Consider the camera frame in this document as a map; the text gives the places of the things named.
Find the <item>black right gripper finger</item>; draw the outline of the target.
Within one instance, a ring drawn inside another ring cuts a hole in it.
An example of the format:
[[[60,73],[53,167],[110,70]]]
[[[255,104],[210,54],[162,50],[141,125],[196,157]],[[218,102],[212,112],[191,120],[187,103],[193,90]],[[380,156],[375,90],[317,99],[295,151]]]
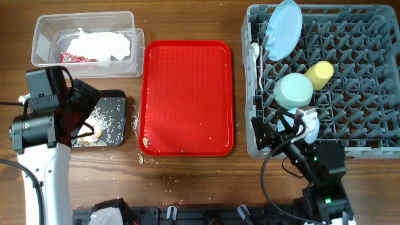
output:
[[[299,132],[296,108],[290,110],[279,109],[276,115],[279,118],[277,122],[277,131],[279,134],[297,134]]]
[[[278,132],[275,131],[269,124],[264,123],[261,119],[253,117],[251,122],[256,138],[256,147],[258,150],[269,147],[278,138]]]

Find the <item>light blue plate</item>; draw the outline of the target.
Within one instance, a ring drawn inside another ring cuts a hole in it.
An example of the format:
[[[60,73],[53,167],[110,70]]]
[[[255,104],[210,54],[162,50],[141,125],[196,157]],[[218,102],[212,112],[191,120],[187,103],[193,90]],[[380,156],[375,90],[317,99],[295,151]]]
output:
[[[279,61],[289,56],[296,47],[303,25],[300,7],[293,0],[284,0],[272,13],[268,22],[265,50],[268,58]]]

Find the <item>red snack wrapper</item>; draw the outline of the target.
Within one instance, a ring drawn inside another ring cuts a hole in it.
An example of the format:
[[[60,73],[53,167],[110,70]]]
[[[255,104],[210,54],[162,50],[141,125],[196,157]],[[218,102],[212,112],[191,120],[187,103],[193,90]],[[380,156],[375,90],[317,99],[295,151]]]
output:
[[[95,63],[98,62],[97,59],[90,59],[84,56],[73,55],[68,52],[64,52],[60,55],[60,63]]]

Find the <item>white plastic spoon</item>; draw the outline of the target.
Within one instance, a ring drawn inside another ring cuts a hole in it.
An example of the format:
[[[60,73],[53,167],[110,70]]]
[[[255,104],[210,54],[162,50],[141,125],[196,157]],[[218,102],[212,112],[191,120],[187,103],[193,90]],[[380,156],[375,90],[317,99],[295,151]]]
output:
[[[257,61],[259,57],[259,44],[256,42],[253,42],[250,45],[250,50],[251,50],[251,60],[252,60],[252,65],[255,71],[257,71]]]

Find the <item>light blue bowl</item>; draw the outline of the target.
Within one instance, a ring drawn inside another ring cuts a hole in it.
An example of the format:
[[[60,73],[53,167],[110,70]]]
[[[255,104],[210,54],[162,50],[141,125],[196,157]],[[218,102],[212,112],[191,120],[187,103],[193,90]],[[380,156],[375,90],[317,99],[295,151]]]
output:
[[[318,113],[316,109],[312,106],[301,106],[295,107],[288,111],[283,111],[279,115],[279,120],[277,122],[277,130],[289,131],[289,129],[294,127],[294,118],[291,116],[301,116],[301,122],[299,129],[296,131],[296,138],[292,141],[297,141],[304,139],[308,144],[312,144],[319,132],[320,122],[318,119]]]

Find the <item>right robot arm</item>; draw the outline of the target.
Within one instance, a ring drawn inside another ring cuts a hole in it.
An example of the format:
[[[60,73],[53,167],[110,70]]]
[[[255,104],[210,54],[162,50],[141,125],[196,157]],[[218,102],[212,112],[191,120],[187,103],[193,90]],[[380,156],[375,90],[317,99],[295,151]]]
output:
[[[251,119],[256,147],[270,148],[260,172],[261,189],[269,205],[298,224],[355,224],[354,211],[342,183],[346,174],[344,147],[335,142],[313,146],[306,141],[310,134],[319,131],[318,112],[312,106],[298,107],[294,113],[279,109],[277,115],[284,126],[282,131],[256,117]],[[264,181],[268,161],[279,154],[285,154],[300,177],[308,181],[302,197],[293,201],[290,211],[271,199]]]

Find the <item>mint green bowl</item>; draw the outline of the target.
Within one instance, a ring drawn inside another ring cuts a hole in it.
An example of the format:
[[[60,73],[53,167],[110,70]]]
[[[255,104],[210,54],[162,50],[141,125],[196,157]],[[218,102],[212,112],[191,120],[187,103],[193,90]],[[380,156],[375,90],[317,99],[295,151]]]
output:
[[[308,77],[291,73],[276,82],[273,95],[282,108],[292,109],[309,105],[313,91],[313,84]]]

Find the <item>yellow plastic cup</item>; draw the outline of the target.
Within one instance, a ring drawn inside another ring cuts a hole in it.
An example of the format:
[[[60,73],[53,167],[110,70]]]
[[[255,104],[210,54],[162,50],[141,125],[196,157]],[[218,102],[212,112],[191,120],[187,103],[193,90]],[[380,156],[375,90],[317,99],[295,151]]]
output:
[[[320,61],[310,67],[304,75],[311,81],[314,90],[320,90],[328,83],[333,74],[333,65],[327,61]]]

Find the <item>white napkin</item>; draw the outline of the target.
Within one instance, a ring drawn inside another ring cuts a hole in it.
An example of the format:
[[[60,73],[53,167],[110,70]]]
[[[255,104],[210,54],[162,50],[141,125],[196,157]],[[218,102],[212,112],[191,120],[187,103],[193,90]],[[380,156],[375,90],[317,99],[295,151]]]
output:
[[[71,41],[65,53],[97,59],[99,62],[112,58],[122,61],[131,55],[131,42],[122,33],[92,32],[79,28],[79,36]]]

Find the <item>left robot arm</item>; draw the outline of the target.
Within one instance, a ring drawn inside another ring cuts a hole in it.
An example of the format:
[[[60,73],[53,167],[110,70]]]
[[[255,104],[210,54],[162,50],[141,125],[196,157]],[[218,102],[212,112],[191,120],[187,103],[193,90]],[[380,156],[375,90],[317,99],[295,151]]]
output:
[[[73,132],[86,122],[101,92],[73,79],[64,66],[26,72],[29,96],[9,129],[14,165],[24,176],[27,224],[71,224],[69,164]]]

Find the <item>white rice pile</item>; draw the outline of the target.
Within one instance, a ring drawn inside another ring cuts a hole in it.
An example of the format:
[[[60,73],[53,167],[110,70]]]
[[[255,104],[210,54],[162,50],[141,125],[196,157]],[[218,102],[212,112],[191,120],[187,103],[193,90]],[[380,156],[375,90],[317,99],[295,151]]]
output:
[[[77,132],[80,136],[72,140],[72,146],[79,147],[111,147],[120,146],[124,141],[125,112],[123,105],[96,106],[90,116],[86,119],[86,124]],[[102,136],[93,140],[94,131],[102,128]]]

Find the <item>white plastic fork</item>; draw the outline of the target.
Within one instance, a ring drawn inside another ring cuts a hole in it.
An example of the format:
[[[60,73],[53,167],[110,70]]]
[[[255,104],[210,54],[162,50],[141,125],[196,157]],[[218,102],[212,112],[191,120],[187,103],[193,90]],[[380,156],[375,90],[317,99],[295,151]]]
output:
[[[259,54],[259,77],[258,77],[258,86],[261,91],[263,91],[263,54],[260,52]]]

